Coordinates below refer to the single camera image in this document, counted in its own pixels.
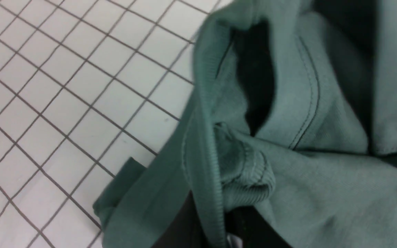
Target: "stitched seam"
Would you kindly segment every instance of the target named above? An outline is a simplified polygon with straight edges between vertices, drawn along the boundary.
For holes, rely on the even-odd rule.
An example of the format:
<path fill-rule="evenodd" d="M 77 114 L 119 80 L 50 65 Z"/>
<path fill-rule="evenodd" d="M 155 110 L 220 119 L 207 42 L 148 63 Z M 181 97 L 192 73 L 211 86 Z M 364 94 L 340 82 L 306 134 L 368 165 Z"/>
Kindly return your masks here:
<path fill-rule="evenodd" d="M 186 126 L 186 130 L 185 130 L 185 137 L 182 140 L 182 147 L 181 147 L 181 151 L 182 151 L 182 168 L 183 168 L 183 174 L 185 176 L 186 181 L 189 183 L 191 182 L 190 178 L 189 178 L 189 173 L 188 170 L 186 168 L 186 141 L 189 137 L 189 128 L 191 127 L 191 122 L 192 119 L 194 118 L 195 115 L 195 108 L 194 110 L 192 110 L 191 116 L 188 120 L 188 124 Z"/>
<path fill-rule="evenodd" d="M 290 145 L 289 145 L 288 148 L 291 148 L 291 147 L 293 146 L 294 142 L 296 141 L 296 138 L 297 138 L 298 136 L 300 136 L 301 132 L 303 131 L 304 126 L 306 125 L 307 121 L 309 120 L 310 111 L 311 111 L 311 109 L 312 109 L 312 104 L 313 104 L 313 83 L 312 83 L 312 77 L 310 76 L 309 69 L 308 69 L 307 64 L 306 64 L 306 61 L 305 61 L 305 59 L 304 59 L 304 57 L 303 57 L 303 55 L 302 55 L 301 48 L 300 48 L 299 45 L 298 45 L 298 41 L 296 41 L 296 44 L 297 44 L 296 47 L 297 47 L 297 49 L 298 49 L 299 56 L 300 56 L 300 58 L 301 58 L 301 61 L 302 61 L 303 64 L 304 64 L 304 68 L 306 69 L 307 77 L 309 78 L 310 94 L 311 94 L 311 96 L 310 96 L 310 103 L 309 103 L 309 111 L 307 112 L 306 119 L 304 120 L 303 124 L 301 125 L 300 129 L 298 130 L 298 133 L 295 135 L 295 137 L 293 138 L 293 140 L 292 140 L 292 142 L 290 143 Z"/>
<path fill-rule="evenodd" d="M 310 125 L 312 124 L 313 120 L 315 119 L 315 116 L 317 114 L 318 111 L 318 106 L 319 106 L 319 98 L 320 98 L 320 92 L 319 92 L 319 77 L 318 77 L 318 72 L 315 68 L 315 63 L 313 62 L 312 56 L 310 55 L 309 49 L 307 48 L 306 44 L 304 43 L 304 40 L 301 36 L 299 36 L 299 40 L 301 42 L 301 44 L 303 45 L 304 50 L 306 51 L 307 56 L 309 57 L 309 60 L 312 64 L 312 68 L 315 74 L 315 79 L 316 79 L 316 83 L 317 83 L 317 90 L 318 90 L 318 97 L 316 100 L 316 104 L 315 104 L 315 111 L 313 113 L 313 117 L 311 118 L 309 125 L 307 125 L 306 129 L 304 129 L 303 133 L 301 134 L 301 136 L 299 137 L 298 141 L 295 144 L 295 147 L 298 146 L 298 144 L 300 143 L 301 139 L 304 137 L 304 134 L 306 133 L 306 131 L 309 129 Z"/>

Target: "green t-shirt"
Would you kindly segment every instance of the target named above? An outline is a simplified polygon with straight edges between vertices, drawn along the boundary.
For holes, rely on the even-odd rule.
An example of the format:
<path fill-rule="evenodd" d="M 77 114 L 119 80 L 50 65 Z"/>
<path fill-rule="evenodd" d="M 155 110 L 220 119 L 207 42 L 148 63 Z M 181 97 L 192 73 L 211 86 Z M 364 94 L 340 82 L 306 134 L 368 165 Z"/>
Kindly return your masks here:
<path fill-rule="evenodd" d="M 240 206 L 295 248 L 397 247 L 397 0 L 236 0 L 193 65 L 168 143 L 94 205 L 105 248 L 151 247 L 190 190 L 214 248 Z"/>

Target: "green fabric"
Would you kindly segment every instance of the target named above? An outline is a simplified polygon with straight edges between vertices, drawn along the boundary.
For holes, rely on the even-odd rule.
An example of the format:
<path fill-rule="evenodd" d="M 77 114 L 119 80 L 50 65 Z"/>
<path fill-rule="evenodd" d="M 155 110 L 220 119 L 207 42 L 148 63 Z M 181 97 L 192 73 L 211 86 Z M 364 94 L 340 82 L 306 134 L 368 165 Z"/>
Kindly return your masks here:
<path fill-rule="evenodd" d="M 397 0 L 236 0 L 193 64 L 170 141 L 94 206 L 105 248 L 151 247 L 189 190 L 214 248 L 241 206 L 295 248 L 397 247 Z"/>

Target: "tiled floor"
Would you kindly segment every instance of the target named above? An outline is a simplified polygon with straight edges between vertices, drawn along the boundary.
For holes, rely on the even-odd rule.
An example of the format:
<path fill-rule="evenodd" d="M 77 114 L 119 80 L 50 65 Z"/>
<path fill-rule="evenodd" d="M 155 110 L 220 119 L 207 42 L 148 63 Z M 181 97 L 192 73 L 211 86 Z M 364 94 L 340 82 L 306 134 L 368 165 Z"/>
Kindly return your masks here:
<path fill-rule="evenodd" d="M 0 0 L 0 248 L 101 247 L 93 201 L 167 141 L 227 2 Z"/>

